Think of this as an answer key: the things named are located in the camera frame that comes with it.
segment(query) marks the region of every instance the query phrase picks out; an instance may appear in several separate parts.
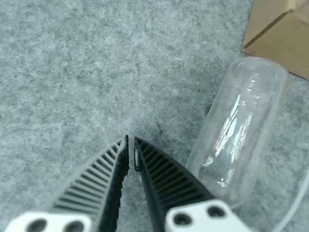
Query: screw hole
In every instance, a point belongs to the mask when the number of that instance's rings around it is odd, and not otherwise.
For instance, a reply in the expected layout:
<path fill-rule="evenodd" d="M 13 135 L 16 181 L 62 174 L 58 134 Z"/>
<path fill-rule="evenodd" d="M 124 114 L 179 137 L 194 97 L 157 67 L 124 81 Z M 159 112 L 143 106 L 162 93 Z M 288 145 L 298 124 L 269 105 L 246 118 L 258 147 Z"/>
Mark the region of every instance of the screw hole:
<path fill-rule="evenodd" d="M 84 225 L 80 221 L 71 222 L 64 229 L 64 232 L 83 232 Z"/>
<path fill-rule="evenodd" d="M 174 222 L 176 225 L 189 225 L 192 222 L 192 220 L 186 214 L 177 214 L 174 217 Z"/>
<path fill-rule="evenodd" d="M 38 219 L 32 222 L 28 228 L 27 232 L 42 232 L 45 229 L 47 222 L 45 219 Z"/>
<path fill-rule="evenodd" d="M 223 217 L 225 215 L 225 212 L 223 211 L 223 209 L 218 208 L 218 207 L 211 207 L 207 210 L 209 216 L 211 216 L 212 218 L 219 218 L 219 217 Z"/>

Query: transparent bottle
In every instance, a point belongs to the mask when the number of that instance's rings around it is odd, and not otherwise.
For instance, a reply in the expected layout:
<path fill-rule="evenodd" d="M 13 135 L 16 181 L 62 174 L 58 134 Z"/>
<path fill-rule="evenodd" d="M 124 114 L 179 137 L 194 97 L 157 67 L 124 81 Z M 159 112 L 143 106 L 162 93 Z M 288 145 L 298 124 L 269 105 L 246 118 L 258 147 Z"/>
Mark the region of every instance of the transparent bottle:
<path fill-rule="evenodd" d="M 232 208 L 253 190 L 288 80 L 264 58 L 232 63 L 188 158 L 186 168 Z"/>

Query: cardboard box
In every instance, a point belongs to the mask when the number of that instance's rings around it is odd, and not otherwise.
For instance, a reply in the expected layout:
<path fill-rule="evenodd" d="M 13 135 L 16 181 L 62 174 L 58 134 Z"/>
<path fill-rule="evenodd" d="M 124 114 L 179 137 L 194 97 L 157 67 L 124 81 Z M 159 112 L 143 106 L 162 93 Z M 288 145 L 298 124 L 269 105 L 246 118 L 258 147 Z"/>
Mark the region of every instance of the cardboard box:
<path fill-rule="evenodd" d="M 253 0 L 241 49 L 309 79 L 309 0 Z"/>

